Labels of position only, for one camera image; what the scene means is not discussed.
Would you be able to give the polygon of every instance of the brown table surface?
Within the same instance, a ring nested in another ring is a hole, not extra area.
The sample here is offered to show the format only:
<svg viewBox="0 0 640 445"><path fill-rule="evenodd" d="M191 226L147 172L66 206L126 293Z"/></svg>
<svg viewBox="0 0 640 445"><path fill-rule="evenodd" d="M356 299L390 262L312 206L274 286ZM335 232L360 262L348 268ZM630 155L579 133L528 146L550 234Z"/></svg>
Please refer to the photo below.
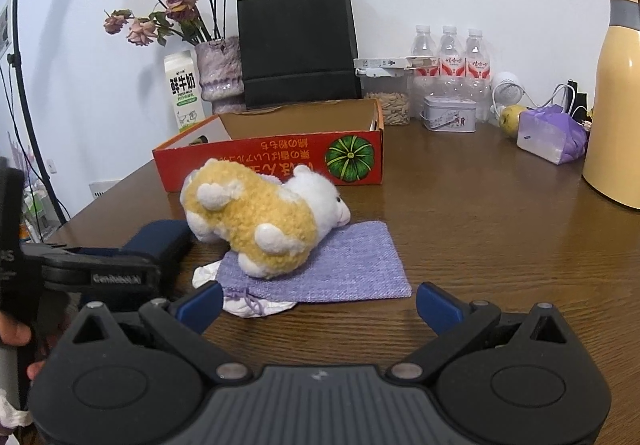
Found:
<svg viewBox="0 0 640 445"><path fill-rule="evenodd" d="M594 192L582 162L556 167L518 149L497 128L385 131L382 186L347 186L353 221L384 220L412 286L433 281L461 299L505 311L556 304L604 372L613 405L600 445L640 436L640 214ZM148 222L182 218L153 162L117 184L57 235L73 245L118 246ZM193 248L193 268L223 255ZM265 319L223 315L206 336L257 368L273 362L378 363L387 367L433 334L415 298L299 305Z"/></svg>

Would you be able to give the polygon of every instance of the vase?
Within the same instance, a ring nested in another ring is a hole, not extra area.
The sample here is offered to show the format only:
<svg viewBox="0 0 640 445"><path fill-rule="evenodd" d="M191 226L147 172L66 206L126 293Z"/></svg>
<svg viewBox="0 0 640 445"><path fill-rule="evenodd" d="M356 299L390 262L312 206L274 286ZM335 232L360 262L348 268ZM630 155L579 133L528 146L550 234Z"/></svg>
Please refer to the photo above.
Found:
<svg viewBox="0 0 640 445"><path fill-rule="evenodd" d="M214 114L246 111L239 37L211 40L195 47L202 100Z"/></svg>

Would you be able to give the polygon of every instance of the yellow thermos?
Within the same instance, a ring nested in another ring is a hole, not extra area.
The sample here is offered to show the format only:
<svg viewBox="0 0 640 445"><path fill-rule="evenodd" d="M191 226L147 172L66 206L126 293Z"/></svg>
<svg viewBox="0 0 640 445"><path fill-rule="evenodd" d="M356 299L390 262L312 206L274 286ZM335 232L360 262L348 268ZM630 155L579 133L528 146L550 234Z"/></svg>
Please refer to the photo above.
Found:
<svg viewBox="0 0 640 445"><path fill-rule="evenodd" d="M611 0L596 75L582 175L605 196L640 209L640 0Z"/></svg>

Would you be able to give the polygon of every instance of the plush toy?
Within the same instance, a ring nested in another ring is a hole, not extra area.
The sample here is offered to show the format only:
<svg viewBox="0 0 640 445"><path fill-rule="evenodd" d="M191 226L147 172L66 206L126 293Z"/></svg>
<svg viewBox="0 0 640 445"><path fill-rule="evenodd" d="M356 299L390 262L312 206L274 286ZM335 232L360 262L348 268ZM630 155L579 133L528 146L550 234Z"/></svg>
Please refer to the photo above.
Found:
<svg viewBox="0 0 640 445"><path fill-rule="evenodd" d="M298 268L351 219L335 186L305 165L282 184L236 162L209 160L187 178L180 203L200 241L228 241L240 268L264 279Z"/></svg>

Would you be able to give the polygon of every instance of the black pole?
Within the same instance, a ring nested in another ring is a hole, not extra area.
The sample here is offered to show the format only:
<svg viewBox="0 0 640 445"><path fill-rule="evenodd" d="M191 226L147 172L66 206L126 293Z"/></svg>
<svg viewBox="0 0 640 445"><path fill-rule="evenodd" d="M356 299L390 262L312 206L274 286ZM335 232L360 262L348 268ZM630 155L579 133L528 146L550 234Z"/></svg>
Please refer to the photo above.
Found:
<svg viewBox="0 0 640 445"><path fill-rule="evenodd" d="M56 211L56 216L58 217L60 224L64 225L66 223L65 214L62 212L62 208L60 208L58 197L53 190L51 180L49 179L49 174L47 173L47 168L45 167L42 155L40 154L40 147L38 146L38 141L36 140L36 133L33 130L33 122L31 121L31 115L29 113L27 93L24 89L24 77L22 75L22 58L20 57L20 45L18 44L18 0L13 0L12 2L12 23L14 29L14 53L8 56L7 59L15 69L15 81L16 85L18 86L18 95L20 96L22 116L24 117L24 124L27 127L29 142L31 144L31 149L33 150L33 155L36 159L38 170L40 171L42 183L44 185L44 188L47 190L47 194L49 195L49 199L51 200L53 209Z"/></svg>

